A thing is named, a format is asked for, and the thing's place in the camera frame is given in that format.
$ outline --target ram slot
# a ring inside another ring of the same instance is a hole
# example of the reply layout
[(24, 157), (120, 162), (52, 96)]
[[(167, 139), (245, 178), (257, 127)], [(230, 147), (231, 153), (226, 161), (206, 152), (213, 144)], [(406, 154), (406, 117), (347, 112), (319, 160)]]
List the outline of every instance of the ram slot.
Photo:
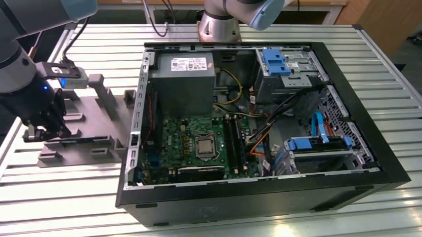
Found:
[(247, 161), (246, 161), (246, 155), (245, 155), (245, 144), (243, 144), (243, 139), (242, 139), (239, 120), (234, 118), (233, 123), (234, 123), (235, 132), (237, 132), (235, 141), (238, 143), (237, 148), (238, 148), (238, 156), (239, 156), (239, 161), (241, 161), (238, 166), (239, 166), (239, 170), (245, 170), (245, 165)]
[(227, 150), (227, 159), (229, 159), (229, 168), (233, 173), (238, 173), (238, 161), (237, 161), (237, 154), (235, 154), (235, 147), (234, 147), (234, 137), (231, 132), (231, 123), (230, 118), (223, 118), (223, 130), (225, 130), (225, 143), (226, 143), (226, 150)]
[(230, 118), (230, 134), (231, 134), (231, 144), (234, 147), (234, 159), (235, 159), (235, 164), (237, 164), (238, 172), (239, 172), (243, 170), (243, 163), (242, 163), (242, 156), (241, 156), (243, 151), (241, 150), (242, 141), (239, 140), (239, 136), (238, 136), (237, 121), (235, 120), (237, 119)]

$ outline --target slotted aluminum surface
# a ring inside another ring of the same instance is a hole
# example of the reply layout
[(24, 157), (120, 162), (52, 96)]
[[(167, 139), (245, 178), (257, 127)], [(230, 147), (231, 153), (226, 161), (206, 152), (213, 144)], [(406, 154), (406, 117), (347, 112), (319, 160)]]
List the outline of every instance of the slotted aluminum surface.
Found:
[[(263, 32), (243, 26), (241, 32), (243, 41), (326, 43), (412, 182), (337, 211), (146, 228), (114, 207), (120, 164), (38, 168), (43, 144), (23, 143), (24, 128), (16, 121), (0, 150), (0, 236), (422, 236), (421, 97), (366, 33), (350, 26), (303, 25), (273, 26)], [(72, 33), (64, 32), (52, 61)], [(138, 84), (143, 44), (150, 41), (198, 41), (197, 26), (171, 27), (161, 38), (146, 25), (90, 25), (68, 56), (88, 74), (104, 74), (106, 86), (122, 94)], [(95, 94), (91, 89), (78, 93)]]

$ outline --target power supply label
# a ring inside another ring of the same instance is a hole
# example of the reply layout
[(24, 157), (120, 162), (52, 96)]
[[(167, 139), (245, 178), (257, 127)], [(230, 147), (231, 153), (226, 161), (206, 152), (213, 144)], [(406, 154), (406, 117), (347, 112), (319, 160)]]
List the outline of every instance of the power supply label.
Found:
[(171, 71), (206, 71), (206, 58), (174, 58), (171, 60)]

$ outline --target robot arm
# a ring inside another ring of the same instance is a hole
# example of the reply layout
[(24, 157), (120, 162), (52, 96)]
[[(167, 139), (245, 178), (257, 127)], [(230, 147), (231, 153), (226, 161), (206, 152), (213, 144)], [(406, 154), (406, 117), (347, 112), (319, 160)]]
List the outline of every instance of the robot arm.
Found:
[(239, 21), (255, 30), (265, 30), (274, 23), (283, 5), (285, 0), (207, 0), (199, 26), (202, 41), (238, 41)]
[[(0, 0), (0, 103), (30, 128), (26, 142), (71, 135), (63, 119), (62, 89), (54, 90), (46, 80), (79, 78), (80, 73), (70, 60), (64, 64), (35, 64), (16, 39), (78, 22), (96, 10), (96, 0)], [(68, 72), (55, 73), (52, 67)]]

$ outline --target motherboard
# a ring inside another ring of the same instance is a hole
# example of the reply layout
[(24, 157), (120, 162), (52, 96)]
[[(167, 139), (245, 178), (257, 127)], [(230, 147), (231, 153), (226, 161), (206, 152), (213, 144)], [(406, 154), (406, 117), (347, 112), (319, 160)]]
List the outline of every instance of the motherboard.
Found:
[(157, 183), (258, 177), (257, 159), (245, 144), (250, 135), (247, 117), (166, 119), (162, 152), (149, 158), (155, 167), (150, 172), (162, 177)]

